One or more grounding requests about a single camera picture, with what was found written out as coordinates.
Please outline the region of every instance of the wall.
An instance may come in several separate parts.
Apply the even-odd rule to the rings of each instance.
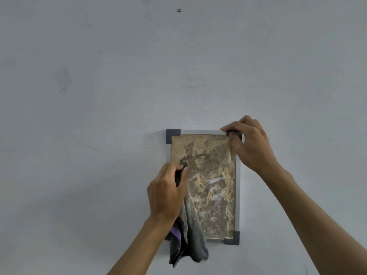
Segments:
[[[367,246],[366,11],[366,0],[0,0],[0,273],[107,273],[149,214],[163,130],[245,114]],[[149,274],[317,274],[264,183],[241,176],[241,245],[210,244],[209,261],[172,270],[164,243]]]

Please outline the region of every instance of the person's left arm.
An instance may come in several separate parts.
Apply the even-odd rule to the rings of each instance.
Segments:
[[[160,244],[175,222],[183,199],[187,195],[187,168],[181,182],[175,184],[175,172],[183,166],[176,163],[163,165],[158,176],[148,186],[150,216],[130,247],[107,275],[144,275]]]

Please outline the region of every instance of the hand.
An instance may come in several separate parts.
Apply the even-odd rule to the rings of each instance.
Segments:
[[[175,222],[183,199],[187,195],[187,171],[181,173],[180,184],[176,187],[175,172],[184,166],[177,163],[165,163],[157,177],[148,186],[150,217],[158,222],[171,224]]]
[[[239,130],[242,132],[245,136],[244,143],[234,132],[230,133],[229,141],[242,163],[251,170],[261,175],[280,167],[270,147],[269,139],[258,120],[253,120],[246,115],[238,122],[223,126],[221,130]]]

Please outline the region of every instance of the forearm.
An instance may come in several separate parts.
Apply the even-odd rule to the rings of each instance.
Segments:
[[[148,218],[130,247],[107,275],[144,275],[169,230],[170,224]]]
[[[277,168],[261,174],[282,205],[320,275],[367,274],[367,250]]]

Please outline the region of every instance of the finger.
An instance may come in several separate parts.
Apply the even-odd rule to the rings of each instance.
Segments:
[[[262,126],[258,120],[254,120],[254,122],[257,124],[257,128],[262,129]]]
[[[178,191],[183,198],[187,196],[187,173],[188,171],[189,169],[187,167],[185,167],[182,170],[180,184],[178,186]]]
[[[246,137],[249,134],[253,133],[254,126],[243,124],[241,122],[233,122],[231,124],[227,124],[226,126],[223,126],[221,128],[221,130],[223,130],[223,131],[227,131],[227,130],[239,130]]]
[[[253,127],[257,127],[257,124],[254,122],[254,120],[249,115],[243,116],[240,122],[242,122],[243,124],[253,126]]]
[[[169,166],[168,162],[164,163],[161,170],[159,171],[158,175],[156,176],[156,178],[154,180],[161,180],[162,177],[165,175],[168,166]]]
[[[176,162],[171,162],[169,165],[168,165],[168,168],[166,170],[166,173],[165,173],[165,177],[167,177],[168,179],[172,179],[172,181],[174,182],[175,181],[175,172],[178,171],[178,170],[182,170],[183,168],[183,165],[179,165],[177,164]]]
[[[241,139],[234,132],[231,132],[229,134],[229,143],[232,145],[236,154],[240,153],[241,150],[243,149],[243,143]]]

